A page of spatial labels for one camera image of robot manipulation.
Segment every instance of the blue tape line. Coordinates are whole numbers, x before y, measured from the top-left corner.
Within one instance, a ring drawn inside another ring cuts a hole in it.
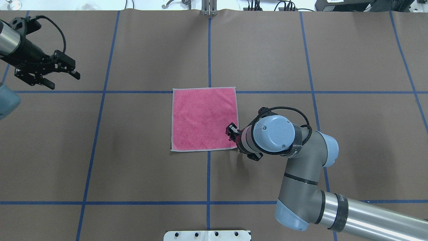
[[[206,205],[205,201],[86,202],[86,205]]]
[[[408,200],[360,200],[365,203],[428,203],[426,199],[408,199]]]
[[[272,91],[269,91],[269,90],[266,90],[266,91],[263,91],[263,90],[250,90],[250,91],[244,91],[244,90],[237,90],[236,91],[236,93],[237,94],[310,94],[310,93],[312,93],[311,91],[305,91],[305,90],[302,90],[302,91],[292,91],[292,90],[289,90],[289,91],[280,91],[280,90],[272,90]]]
[[[318,108],[317,108],[317,102],[315,100],[314,83],[312,82],[312,71],[311,71],[311,64],[309,63],[308,46],[306,45],[306,34],[305,34],[305,27],[303,24],[302,12],[299,12],[299,15],[300,15],[300,25],[302,26],[303,45],[305,47],[306,65],[308,66],[309,83],[311,85],[312,102],[313,102],[314,111],[315,111],[315,120],[317,122],[317,129],[320,130],[320,123],[318,119]]]
[[[421,103],[419,102],[419,98],[418,98],[418,94],[417,94],[417,92],[416,92],[415,84],[413,83],[412,76],[410,75],[409,66],[407,65],[406,58],[404,57],[404,53],[403,53],[403,50],[402,50],[402,48],[401,48],[400,40],[398,39],[397,29],[395,28],[394,18],[392,17],[392,11],[389,11],[389,17],[391,18],[392,28],[393,28],[393,30],[394,30],[395,39],[396,39],[396,41],[397,41],[398,49],[399,49],[400,54],[401,54],[401,57],[402,57],[402,59],[403,59],[404,67],[406,68],[407,76],[409,77],[410,85],[412,86],[412,90],[413,90],[413,93],[414,93],[414,95],[415,95],[416,103],[417,103],[417,105],[418,105],[419,112],[420,112],[421,117],[422,117],[422,121],[424,122],[424,125],[425,125],[425,131],[426,131],[426,132],[427,132],[427,134],[428,134],[428,125],[427,125],[427,121],[426,121],[426,119],[425,119],[425,115],[424,115],[424,111],[422,110]]]
[[[154,93],[172,94],[172,90],[15,90],[16,93],[107,93],[132,94]],[[311,94],[309,90],[237,90],[237,94]],[[315,90],[316,94],[414,94],[413,91],[330,91]],[[419,94],[428,94],[428,91],[417,91]]]
[[[211,18],[208,19],[208,87],[211,87]]]
[[[82,205],[73,201],[0,201],[0,205]]]
[[[9,71],[9,67],[10,67],[10,64],[7,64],[6,70],[4,71],[4,74],[3,74],[3,79],[1,80],[2,84],[4,84],[4,81],[6,80],[6,76],[7,76],[7,72]]]
[[[365,203],[428,203],[428,199],[360,200]],[[207,205],[206,201],[86,201],[85,205]],[[210,205],[276,205],[276,201],[210,201]],[[82,205],[79,201],[0,201],[0,205]]]
[[[45,94],[69,94],[69,93],[104,93],[102,90],[14,90],[15,93],[45,93]]]
[[[327,192],[330,192],[330,182],[328,181],[327,167],[323,167],[323,170],[324,170],[325,187],[327,189]]]
[[[106,90],[105,93],[116,94],[116,93],[127,93],[127,94],[172,94],[172,90]]]
[[[211,201],[212,205],[274,205],[276,201]]]
[[[79,219],[79,226],[77,228],[76,241],[79,241],[79,239],[80,239],[80,231],[82,230],[83,216],[84,216],[84,213],[85,213],[85,202],[86,202],[86,199],[88,197],[89,181],[91,179],[92,165],[94,163],[95,148],[97,146],[98,132],[99,132],[100,123],[101,123],[101,117],[102,117],[103,108],[104,108],[104,100],[105,100],[105,95],[106,95],[105,91],[107,89],[107,84],[108,84],[108,77],[109,77],[109,73],[110,73],[110,65],[111,65],[111,60],[112,60],[113,51],[114,51],[114,43],[116,41],[117,26],[119,24],[119,16],[120,16],[120,11],[117,11],[116,25],[114,27],[113,40],[112,40],[112,43],[111,43],[110,56],[109,56],[108,65],[107,65],[107,71],[106,71],[106,78],[105,78],[105,81],[104,81],[104,93],[103,93],[103,96],[101,98],[100,111],[98,113],[97,126],[96,126],[96,129],[95,129],[95,137],[94,137],[94,143],[93,143],[93,146],[92,146],[91,160],[89,161],[88,175],[86,177],[85,192],[83,194],[83,204],[82,204],[82,209],[80,211],[80,219]]]
[[[330,91],[316,90],[314,93],[319,94],[413,94],[412,91]]]
[[[211,152],[207,153],[207,230],[211,229]]]

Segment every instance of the white bracket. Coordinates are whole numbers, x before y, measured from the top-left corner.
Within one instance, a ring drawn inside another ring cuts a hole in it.
[[[163,241],[251,241],[251,231],[168,231]]]
[[[202,0],[202,15],[215,16],[217,15],[217,0]]]

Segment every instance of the light blue joint cap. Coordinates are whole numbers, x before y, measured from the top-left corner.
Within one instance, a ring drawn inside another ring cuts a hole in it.
[[[295,135],[293,123],[282,115],[262,118],[253,131],[255,142],[270,152],[279,152],[290,147]]]
[[[334,139],[333,137],[323,134],[319,131],[318,133],[321,134],[321,136],[324,138],[325,144],[327,145],[327,161],[322,167],[332,166],[334,164],[334,161],[339,156],[339,144],[337,144],[336,139]]]
[[[276,202],[275,218],[280,224],[297,231],[306,231],[309,226],[308,222],[293,213],[279,199]]]
[[[21,98],[5,84],[0,83],[0,120],[9,115],[21,103]]]

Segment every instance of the pink towel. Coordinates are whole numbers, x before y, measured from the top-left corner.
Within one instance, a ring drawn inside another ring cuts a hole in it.
[[[226,127],[238,124],[235,87],[172,90],[171,151],[236,148]]]

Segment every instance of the black cable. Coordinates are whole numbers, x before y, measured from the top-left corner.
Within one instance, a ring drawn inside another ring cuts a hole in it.
[[[284,8],[285,8],[285,6],[286,6],[286,4],[287,4],[285,1],[279,1],[279,2],[277,3],[277,5],[275,6],[274,11],[276,11],[276,8],[278,7],[278,5],[279,5],[280,3],[284,3]]]
[[[274,11],[276,11],[280,3],[284,3],[284,11],[293,11],[293,9],[296,8],[296,4],[292,1],[283,1],[283,0],[278,0],[278,1],[279,2],[276,4]]]
[[[53,25],[56,27],[56,29],[59,31],[59,33],[61,34],[61,37],[62,37],[63,45],[64,45],[64,48],[62,49],[62,52],[65,54],[65,50],[66,50],[66,48],[67,48],[67,44],[66,44],[66,42],[65,42],[65,36],[64,36],[64,33],[62,32],[62,30],[59,28],[59,26],[58,26],[56,23],[54,23],[50,18],[48,18],[48,17],[46,17],[46,16],[44,16],[44,15],[36,16],[36,17],[32,18],[32,19],[31,19],[31,21],[36,21],[36,20],[41,19],[41,18],[46,19],[46,20],[48,20],[49,22],[51,22],[51,24],[53,24]],[[12,60],[15,60],[15,61],[20,61],[20,62],[22,62],[22,63],[26,63],[26,64],[32,64],[32,65],[39,65],[39,64],[41,64],[41,63],[27,62],[26,60],[17,59],[17,58],[14,58],[14,57],[8,57],[8,58],[10,58],[10,59],[12,59]],[[56,57],[56,58],[54,58],[53,60],[48,61],[48,62],[46,62],[46,63],[43,63],[43,62],[42,62],[42,64],[50,64],[50,63],[53,63],[53,62],[57,61],[57,60],[58,60],[58,58],[59,58],[59,56],[57,56],[57,57]]]
[[[62,37],[62,42],[63,42],[63,44],[64,44],[64,48],[62,49],[62,53],[64,53],[65,54],[65,50],[66,50],[66,48],[67,48],[67,44],[66,44],[66,42],[65,42],[65,36],[64,36],[64,33],[62,32],[62,30],[59,28],[59,26],[56,24],[56,23],[54,23],[54,21],[52,21],[52,19],[50,19],[50,18],[48,18],[48,17],[46,17],[46,16],[44,16],[44,15],[39,15],[39,16],[36,16],[36,17],[34,17],[33,19],[31,19],[32,21],[35,21],[35,20],[39,20],[39,19],[46,19],[46,20],[48,20],[53,26],[55,26],[56,27],[56,29],[59,31],[59,33],[61,34],[61,37]]]
[[[314,10],[312,10],[312,9],[294,9],[294,10],[292,10],[292,11],[296,11],[296,10],[309,10],[309,11],[315,12],[315,11],[314,11]]]
[[[255,11],[261,11],[260,9],[260,0],[256,0],[256,7],[254,9]]]
[[[287,6],[284,8],[284,11],[288,11],[290,9],[290,7],[292,6],[291,3],[291,1],[288,2]]]
[[[308,142],[309,137],[311,137],[311,135],[312,135],[312,127],[310,125],[302,125],[300,127],[306,127],[309,130],[308,136],[302,141],[302,145],[304,145],[306,142]]]
[[[403,3],[404,3],[404,0],[401,0],[401,4],[400,4],[400,6],[398,7],[398,10],[400,10],[400,9],[401,9],[401,7],[403,6]]]

